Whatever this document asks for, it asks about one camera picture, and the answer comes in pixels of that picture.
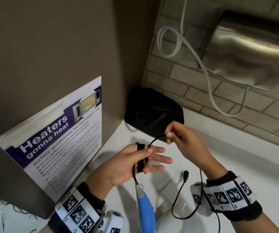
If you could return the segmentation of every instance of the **sign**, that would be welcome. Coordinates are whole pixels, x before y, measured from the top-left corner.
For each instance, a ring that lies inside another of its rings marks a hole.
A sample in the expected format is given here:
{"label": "sign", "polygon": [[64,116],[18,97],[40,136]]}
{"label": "sign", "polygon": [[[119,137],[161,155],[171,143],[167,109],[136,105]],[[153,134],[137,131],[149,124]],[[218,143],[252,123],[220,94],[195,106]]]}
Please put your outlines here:
{"label": "sign", "polygon": [[0,136],[0,147],[54,202],[101,146],[101,76]]}

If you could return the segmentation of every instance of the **microwave picture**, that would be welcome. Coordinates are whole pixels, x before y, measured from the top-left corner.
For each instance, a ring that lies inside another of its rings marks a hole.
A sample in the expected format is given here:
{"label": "microwave picture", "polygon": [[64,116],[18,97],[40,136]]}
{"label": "microwave picture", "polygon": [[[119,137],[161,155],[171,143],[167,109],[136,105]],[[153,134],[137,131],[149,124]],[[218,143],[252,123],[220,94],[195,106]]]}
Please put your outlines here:
{"label": "microwave picture", "polygon": [[100,102],[100,90],[85,98],[79,104],[73,106],[75,121],[77,122],[85,113]]}

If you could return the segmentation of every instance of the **tile wall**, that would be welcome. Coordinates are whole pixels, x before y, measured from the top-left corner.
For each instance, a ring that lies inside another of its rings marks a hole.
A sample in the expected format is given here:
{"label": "tile wall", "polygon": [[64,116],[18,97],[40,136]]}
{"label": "tile wall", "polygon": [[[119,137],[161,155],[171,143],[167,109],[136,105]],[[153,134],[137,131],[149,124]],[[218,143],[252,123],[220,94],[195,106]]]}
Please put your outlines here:
{"label": "tile wall", "polygon": [[[183,2],[161,0],[142,86],[154,88],[186,108],[279,145],[279,86],[269,92],[251,89],[243,112],[237,117],[227,117],[212,105],[204,74],[188,48],[182,45],[173,58],[161,57],[155,44],[156,35],[163,25],[179,26]],[[216,12],[224,6],[279,20],[279,0],[188,0],[184,36],[196,50]],[[176,36],[167,31],[162,43],[164,51],[171,52],[175,42]],[[235,113],[240,107],[244,89],[212,74],[210,80],[217,105],[225,112]]]}

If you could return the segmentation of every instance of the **person's right hand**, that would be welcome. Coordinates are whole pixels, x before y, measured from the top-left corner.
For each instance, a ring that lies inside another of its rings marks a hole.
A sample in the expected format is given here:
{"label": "person's right hand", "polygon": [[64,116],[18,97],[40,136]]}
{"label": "person's right hand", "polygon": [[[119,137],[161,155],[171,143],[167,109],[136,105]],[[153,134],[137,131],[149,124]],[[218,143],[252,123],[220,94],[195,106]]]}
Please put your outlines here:
{"label": "person's right hand", "polygon": [[217,179],[227,173],[208,151],[194,131],[173,121],[165,129],[167,144],[175,142],[183,156],[203,170],[208,179]]}

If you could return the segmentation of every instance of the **blue handle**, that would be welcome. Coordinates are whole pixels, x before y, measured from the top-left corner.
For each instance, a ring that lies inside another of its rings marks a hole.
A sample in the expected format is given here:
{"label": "blue handle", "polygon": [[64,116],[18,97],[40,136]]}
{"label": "blue handle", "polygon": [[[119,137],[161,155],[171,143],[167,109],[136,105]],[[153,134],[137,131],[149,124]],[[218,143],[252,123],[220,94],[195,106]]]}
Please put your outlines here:
{"label": "blue handle", "polygon": [[137,197],[137,205],[142,233],[155,233],[155,212],[153,211],[153,206],[145,192],[141,198]]}

